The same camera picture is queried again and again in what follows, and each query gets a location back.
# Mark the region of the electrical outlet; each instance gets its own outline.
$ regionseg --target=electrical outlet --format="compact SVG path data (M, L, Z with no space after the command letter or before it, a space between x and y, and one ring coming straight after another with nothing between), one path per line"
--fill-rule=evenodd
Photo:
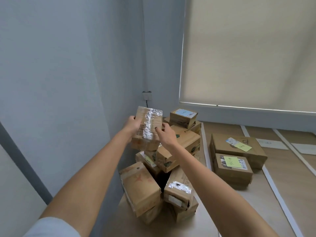
M151 91L143 91L143 100L152 100Z

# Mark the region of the yellow sticky note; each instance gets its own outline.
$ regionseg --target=yellow sticky note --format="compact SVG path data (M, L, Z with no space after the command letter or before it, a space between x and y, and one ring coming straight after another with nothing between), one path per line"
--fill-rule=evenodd
M245 151L245 152L247 152L247 151L249 151L250 149L252 149L251 146L245 145L245 144L243 144L243 143L241 143L241 142L238 142L237 144L235 144L235 147L237 147L238 149L241 149L241 150L243 150L243 151Z
M234 156L224 156L224 160L226 162L226 165L228 167L237 167L242 168L241 163L239 163L239 160L237 157Z

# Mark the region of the gray strip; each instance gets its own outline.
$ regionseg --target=gray strip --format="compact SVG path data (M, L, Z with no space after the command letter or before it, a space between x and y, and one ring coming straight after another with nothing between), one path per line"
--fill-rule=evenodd
M4 148L4 150L8 153L10 158L16 164L16 166L20 169L26 179L31 183L35 191L38 195L44 200L44 202L48 205L53 199L50 192L47 190L43 182L40 180L38 175L35 173L33 168L30 166L28 161L25 159L22 152L14 143L13 139L10 137L6 129L0 122L0 145Z

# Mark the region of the shirt sleeve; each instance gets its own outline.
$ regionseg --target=shirt sleeve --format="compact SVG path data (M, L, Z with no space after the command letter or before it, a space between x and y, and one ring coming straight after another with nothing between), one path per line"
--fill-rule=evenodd
M39 219L23 237L80 237L67 222L54 217Z

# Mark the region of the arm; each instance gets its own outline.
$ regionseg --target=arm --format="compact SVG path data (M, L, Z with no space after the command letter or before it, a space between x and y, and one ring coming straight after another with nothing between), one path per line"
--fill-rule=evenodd
M180 146L175 132L163 124L164 132L156 129L162 145L179 161L223 237L278 236L241 195Z
M130 116L125 127L57 193L40 218L56 217L89 236L125 146L141 120Z

